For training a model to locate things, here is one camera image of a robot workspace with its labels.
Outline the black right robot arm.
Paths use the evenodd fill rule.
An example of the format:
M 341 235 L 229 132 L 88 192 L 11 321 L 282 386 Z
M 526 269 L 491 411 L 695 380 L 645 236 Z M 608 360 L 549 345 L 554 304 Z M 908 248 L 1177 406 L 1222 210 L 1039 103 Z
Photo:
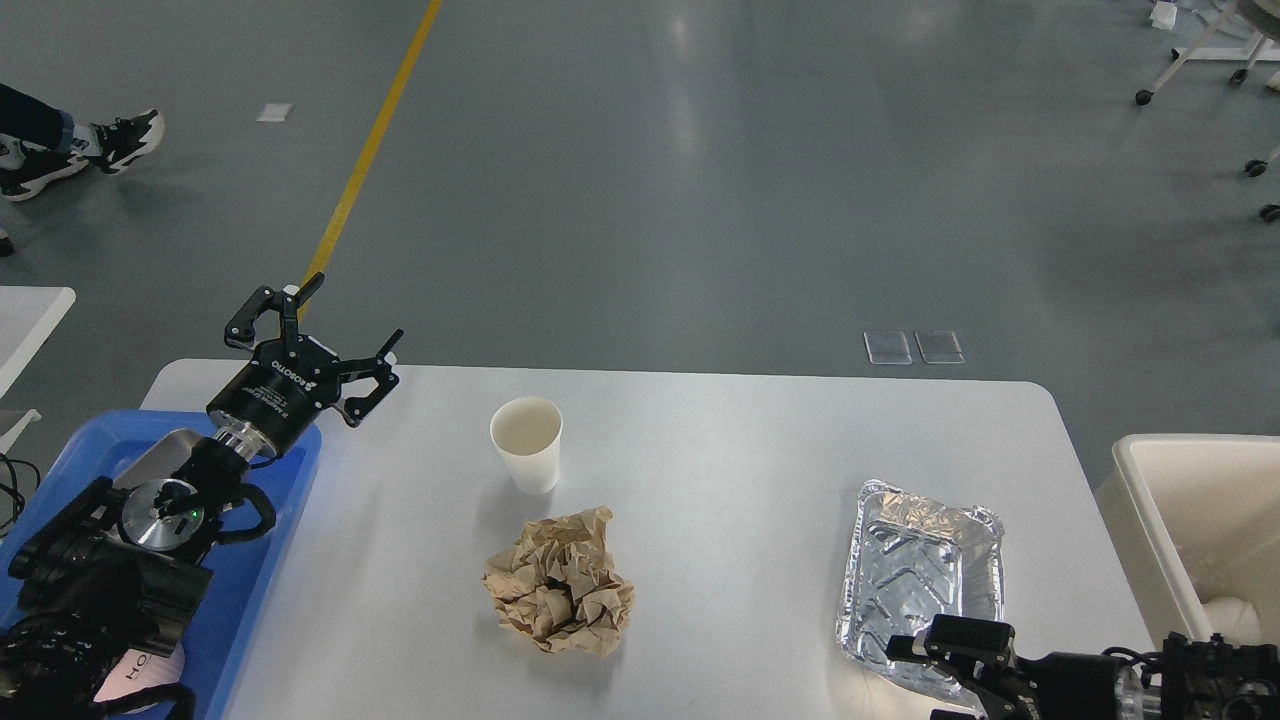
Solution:
M 1024 659 L 1007 623 L 938 614 L 915 635 L 892 635 L 890 660 L 919 664 L 973 693 L 973 719 L 1276 719 L 1275 644 L 1170 633 L 1161 650 L 1108 647 Z

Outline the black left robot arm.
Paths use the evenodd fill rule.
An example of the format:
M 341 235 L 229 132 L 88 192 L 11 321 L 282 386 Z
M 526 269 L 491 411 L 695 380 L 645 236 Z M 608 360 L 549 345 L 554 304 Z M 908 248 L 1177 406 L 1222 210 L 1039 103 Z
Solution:
M 283 457 L 321 413 L 358 427 L 397 387 L 394 331 L 369 357 L 342 359 L 300 329 L 323 286 L 256 288 L 224 329 L 248 363 L 207 404 L 212 433 L 170 474 L 119 486 L 90 482 L 12 555 L 20 618 L 3 632 L 5 719 L 110 719 L 157 705 L 191 719 L 196 693 L 173 680 L 100 700 L 136 650 L 178 648 L 212 583 L 205 559 L 276 524 L 269 496 L 247 478 L 257 459 Z

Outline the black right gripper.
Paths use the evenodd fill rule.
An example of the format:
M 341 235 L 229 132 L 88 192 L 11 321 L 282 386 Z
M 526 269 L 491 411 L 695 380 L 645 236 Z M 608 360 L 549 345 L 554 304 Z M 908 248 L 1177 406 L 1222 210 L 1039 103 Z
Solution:
M 969 691 L 986 687 L 992 719 L 1140 717 L 1140 682 L 1119 656 L 1052 652 L 1020 659 L 1012 652 L 1014 637 L 1007 623 L 936 615 L 916 635 L 891 635 L 884 653 L 890 661 L 934 667 Z M 972 708 L 931 711 L 931 720 L 984 719 Z

